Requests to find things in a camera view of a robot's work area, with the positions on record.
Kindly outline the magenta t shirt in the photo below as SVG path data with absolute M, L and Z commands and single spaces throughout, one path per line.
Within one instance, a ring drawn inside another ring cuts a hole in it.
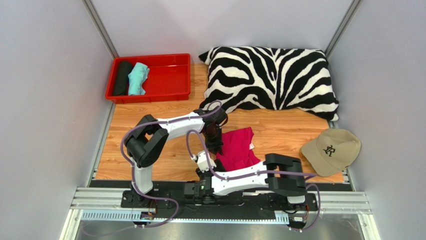
M 251 148 L 254 133 L 251 127 L 240 128 L 222 134 L 222 148 L 215 156 L 227 172 L 258 164 L 261 160 Z

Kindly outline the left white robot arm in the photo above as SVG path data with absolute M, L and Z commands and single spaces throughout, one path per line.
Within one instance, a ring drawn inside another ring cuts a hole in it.
M 211 110 L 196 109 L 174 118 L 154 118 L 145 115 L 121 140 L 120 151 L 131 164 L 132 188 L 144 196 L 153 189 L 152 166 L 158 160 L 167 141 L 194 130 L 203 134 L 208 152 L 222 151 L 222 126 L 228 115 L 220 106 Z

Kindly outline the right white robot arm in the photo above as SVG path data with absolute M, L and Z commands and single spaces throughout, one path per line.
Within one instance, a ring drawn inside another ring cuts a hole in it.
M 264 161 L 227 171 L 220 159 L 208 159 L 205 152 L 200 152 L 196 163 L 199 180 L 185 183 L 183 192 L 196 204 L 212 204 L 229 194 L 255 188 L 284 196 L 290 204 L 306 200 L 306 181 L 299 158 L 269 153 Z

